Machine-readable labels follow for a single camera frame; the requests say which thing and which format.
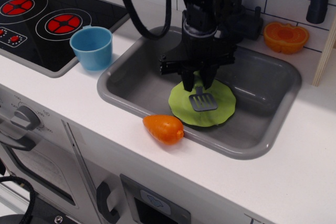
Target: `wooden panel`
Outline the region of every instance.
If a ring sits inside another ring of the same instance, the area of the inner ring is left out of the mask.
[[[320,80],[321,80],[322,75],[323,75],[323,72],[324,72],[324,69],[326,68],[329,57],[331,55],[331,52],[332,52],[333,48],[336,47],[336,15],[335,15],[334,21],[331,25],[331,28],[329,30],[327,41],[325,43],[326,44],[325,44],[323,52],[321,54],[321,58],[320,58],[318,66],[317,66],[315,77],[314,77],[314,80],[313,80],[313,83],[312,83],[314,86],[319,85]]]

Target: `green cloth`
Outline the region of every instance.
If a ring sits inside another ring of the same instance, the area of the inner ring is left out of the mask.
[[[183,83],[175,86],[169,96],[169,105],[173,114],[181,121],[189,125],[210,127],[224,123],[235,112],[236,98],[231,89],[214,80],[212,86],[203,93],[210,93],[215,98],[218,108],[216,110],[197,112],[193,109],[189,96],[196,94],[195,87],[203,86],[201,80],[197,80],[191,92],[185,91]]]

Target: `stove knob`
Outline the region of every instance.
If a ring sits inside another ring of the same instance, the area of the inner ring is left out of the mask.
[[[18,42],[19,41],[19,36],[13,36],[13,37],[11,37],[10,38],[10,41],[12,42],[12,43],[15,43],[15,42]]]
[[[37,115],[26,106],[20,106],[15,112],[11,122],[27,131],[35,129],[40,125]]]

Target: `gray spatula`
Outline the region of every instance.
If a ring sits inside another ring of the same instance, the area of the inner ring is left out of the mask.
[[[210,93],[203,93],[203,87],[196,87],[196,94],[189,95],[190,103],[197,112],[216,110],[218,104]]]

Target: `gray sink basin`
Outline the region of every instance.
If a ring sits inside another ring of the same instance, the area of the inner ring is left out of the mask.
[[[142,118],[172,115],[168,98],[181,77],[162,76],[157,58],[180,41],[178,28],[161,40],[139,39],[101,75],[98,93]],[[236,62],[220,67],[216,76],[237,99],[234,115],[219,126],[185,125],[185,137],[228,157],[252,159],[271,149],[301,87],[301,76],[287,62],[244,48],[238,48],[235,57]]]

